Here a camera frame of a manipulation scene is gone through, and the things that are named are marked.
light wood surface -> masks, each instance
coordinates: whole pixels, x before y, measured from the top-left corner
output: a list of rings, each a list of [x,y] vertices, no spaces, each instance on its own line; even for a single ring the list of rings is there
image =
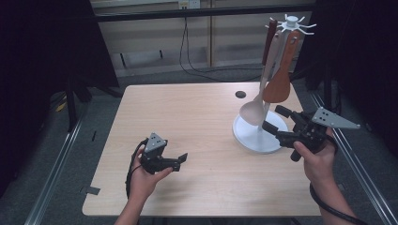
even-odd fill
[[[134,85],[126,89],[105,144],[83,212],[116,216],[126,201],[125,180],[137,144],[156,132],[167,139],[163,156],[188,153],[180,172],[160,181],[142,216],[318,216],[302,160],[292,149],[259,155],[243,147],[232,125],[239,108],[258,94],[258,82]],[[237,98],[244,91],[245,98]],[[292,87],[283,105],[301,112]],[[291,129],[294,123],[283,119]]]

gray carpet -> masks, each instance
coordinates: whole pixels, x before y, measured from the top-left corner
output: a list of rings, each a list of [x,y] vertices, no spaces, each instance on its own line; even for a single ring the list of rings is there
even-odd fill
[[[261,65],[244,67],[260,68]],[[257,82],[260,74],[261,69],[220,70],[211,74],[201,73],[201,75],[211,76],[213,79],[222,82]],[[126,77],[119,79],[119,82],[121,87],[114,88],[114,90],[123,92],[128,85],[216,81],[178,71]],[[304,81],[294,81],[293,84],[303,109],[314,111],[315,105],[305,88]],[[93,94],[93,99],[88,103],[86,117],[71,148],[64,170],[56,183],[54,195],[49,202],[41,224],[113,224],[115,222],[115,217],[87,217],[82,213],[85,195],[81,193],[81,189],[88,187],[91,183],[120,103],[120,98],[110,97],[95,88],[90,88],[90,92]],[[365,169],[396,214],[398,200],[394,192],[398,189],[396,174],[398,159],[390,154],[377,134],[371,133],[365,128],[366,121],[344,95],[342,96],[342,103],[342,116],[362,124],[360,130],[345,130],[344,135],[346,135]],[[79,109],[83,106],[83,103],[78,103]],[[24,224],[68,135],[68,124],[67,110],[50,112],[38,140],[36,151],[32,153],[30,160],[23,167],[19,178],[9,185],[8,190],[0,200],[1,224]],[[96,132],[96,137],[93,141],[94,132]],[[336,181],[344,186],[343,193],[357,215],[369,224],[383,224],[343,154],[337,155],[334,170]],[[320,217],[298,217],[297,220],[301,224],[322,223]],[[207,220],[194,219],[190,223],[206,224],[205,221]],[[151,224],[153,219],[143,218],[142,222],[143,224]],[[160,224],[161,219],[156,218],[154,222]],[[187,224],[185,220],[178,219],[171,219],[170,222],[171,224]],[[250,224],[266,224],[266,220],[258,218]]]

white base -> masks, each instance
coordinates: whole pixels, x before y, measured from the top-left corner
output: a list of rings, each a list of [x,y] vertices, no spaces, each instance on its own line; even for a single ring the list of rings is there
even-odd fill
[[[266,121],[277,127],[279,131],[287,131],[287,124],[275,112],[268,111]],[[234,121],[234,135],[246,148],[260,154],[276,152],[281,148],[278,139],[260,126],[248,124],[240,115]]]

black handheld controller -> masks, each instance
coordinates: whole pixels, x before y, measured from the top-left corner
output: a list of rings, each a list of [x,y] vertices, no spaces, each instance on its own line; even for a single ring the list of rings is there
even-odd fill
[[[264,121],[262,128],[270,134],[275,135],[275,138],[279,140],[281,146],[294,148],[293,143],[299,141],[315,154],[322,150],[322,144],[328,139],[335,145],[337,150],[336,142],[326,134],[327,127],[312,121],[314,112],[292,112],[281,105],[276,106],[275,112],[286,118],[290,117],[295,122],[293,132],[286,132],[278,131],[277,127]],[[295,150],[290,158],[293,161],[299,161],[301,155]]]
[[[173,168],[173,172],[179,172],[181,163],[187,160],[188,153],[180,156],[179,158],[164,158],[162,156],[164,148],[167,146],[167,140],[162,139],[156,133],[151,133],[150,137],[140,142],[131,157],[129,171],[126,178],[126,192],[127,196],[130,196],[130,181],[132,173],[135,168],[132,168],[133,161],[137,155],[138,149],[141,145],[145,146],[145,150],[141,155],[140,163],[141,166],[151,174],[160,172],[166,168]]]

electrical outlet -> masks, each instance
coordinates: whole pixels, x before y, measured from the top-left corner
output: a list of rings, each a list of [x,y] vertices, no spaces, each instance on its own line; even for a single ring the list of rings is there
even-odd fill
[[[179,9],[188,9],[188,8],[190,8],[190,2],[188,0],[178,1],[178,8]]]
[[[190,0],[189,8],[200,8],[200,0]]]

